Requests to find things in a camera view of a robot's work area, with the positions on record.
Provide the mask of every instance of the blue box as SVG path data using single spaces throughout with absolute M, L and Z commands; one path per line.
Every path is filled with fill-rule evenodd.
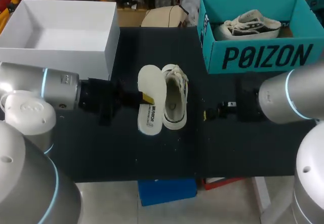
M 212 26 L 252 10 L 280 21 L 293 37 L 216 41 Z M 314 63 L 324 29 L 305 0 L 201 0 L 198 35 L 209 74 L 287 71 Z
M 195 197 L 197 185 L 195 180 L 141 180 L 138 192 L 142 206 L 166 203 Z

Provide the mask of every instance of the tiled floor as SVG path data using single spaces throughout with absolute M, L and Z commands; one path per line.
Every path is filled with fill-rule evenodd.
M 290 177 L 266 178 L 271 198 Z M 142 207 L 137 182 L 78 184 L 84 199 L 82 224 L 259 224 L 250 179 L 209 191 L 195 198 Z M 293 224 L 287 210 L 277 224 Z

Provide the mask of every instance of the shoe insole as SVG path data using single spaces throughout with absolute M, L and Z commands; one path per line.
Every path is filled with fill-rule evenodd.
M 172 121 L 179 121 L 183 117 L 181 95 L 174 80 L 167 82 L 166 113 Z
M 154 105 L 141 104 L 138 112 L 138 129 L 149 136 L 160 133 L 163 125 L 167 84 L 161 70 L 153 65 L 142 67 L 138 73 L 138 91 L 154 99 Z

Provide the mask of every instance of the shoe sole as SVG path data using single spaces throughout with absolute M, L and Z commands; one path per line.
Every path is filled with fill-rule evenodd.
M 141 104 L 138 112 L 138 129 L 149 136 L 160 133 L 163 125 L 167 84 L 161 70 L 153 65 L 142 67 L 138 73 L 138 91 L 154 99 L 154 105 Z
M 221 29 L 215 29 L 214 37 L 216 40 L 249 40 L 249 39 L 271 39 L 277 38 L 279 35 L 279 29 L 275 31 L 258 33 L 258 34 L 249 34 L 234 36 L 222 33 Z

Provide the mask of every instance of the black work surface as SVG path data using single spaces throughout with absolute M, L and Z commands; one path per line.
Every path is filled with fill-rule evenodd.
M 312 122 L 276 125 L 235 118 L 203 121 L 203 110 L 234 101 L 237 75 L 208 75 L 196 28 L 121 28 L 112 80 L 137 89 L 142 66 L 178 64 L 189 78 L 187 124 L 138 131 L 137 112 L 122 109 L 111 127 L 81 111 L 57 112 L 51 158 L 76 182 L 293 175 L 298 147 Z

